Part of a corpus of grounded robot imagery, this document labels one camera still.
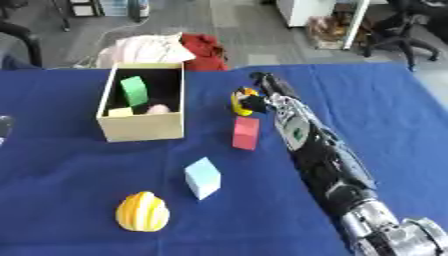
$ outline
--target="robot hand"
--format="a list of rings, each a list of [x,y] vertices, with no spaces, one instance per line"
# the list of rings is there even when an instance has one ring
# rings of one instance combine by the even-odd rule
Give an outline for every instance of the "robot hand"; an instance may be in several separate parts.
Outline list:
[[[375,181],[353,151],[287,83],[269,73],[253,73],[251,78],[265,94],[266,106],[275,111],[275,126],[302,181],[352,254],[448,255],[445,231],[427,218],[400,223],[378,199]]]

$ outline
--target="red cube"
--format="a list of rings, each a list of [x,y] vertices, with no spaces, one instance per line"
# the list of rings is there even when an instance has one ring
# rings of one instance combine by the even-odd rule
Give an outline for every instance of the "red cube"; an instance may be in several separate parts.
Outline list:
[[[255,150],[258,140],[260,120],[250,117],[237,117],[233,131],[233,147]]]

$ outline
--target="pink ball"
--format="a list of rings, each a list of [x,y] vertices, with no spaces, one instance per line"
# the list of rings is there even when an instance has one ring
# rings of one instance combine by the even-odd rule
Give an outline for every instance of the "pink ball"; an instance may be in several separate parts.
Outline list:
[[[167,106],[165,106],[163,104],[157,104],[157,105],[150,107],[148,112],[146,112],[146,113],[151,114],[151,115],[160,115],[160,114],[166,114],[169,112],[170,112],[170,109]]]

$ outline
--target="toy block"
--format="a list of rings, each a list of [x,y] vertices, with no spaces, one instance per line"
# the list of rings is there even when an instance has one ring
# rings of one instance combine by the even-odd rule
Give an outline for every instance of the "toy block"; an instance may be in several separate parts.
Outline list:
[[[258,141],[260,121],[250,117],[237,117],[232,145],[235,148],[255,150]]]
[[[188,166],[185,179],[195,196],[202,200],[221,187],[221,173],[207,157]]]
[[[113,117],[132,116],[133,114],[132,108],[113,108],[108,111],[108,116]]]
[[[141,77],[134,76],[123,79],[120,84],[131,107],[148,102],[148,92]]]

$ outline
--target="white cabinet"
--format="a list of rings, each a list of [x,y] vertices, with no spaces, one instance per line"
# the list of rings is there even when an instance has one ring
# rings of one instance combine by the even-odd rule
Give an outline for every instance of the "white cabinet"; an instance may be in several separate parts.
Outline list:
[[[277,7],[288,27],[303,27],[313,16],[328,16],[336,0],[277,0]]]

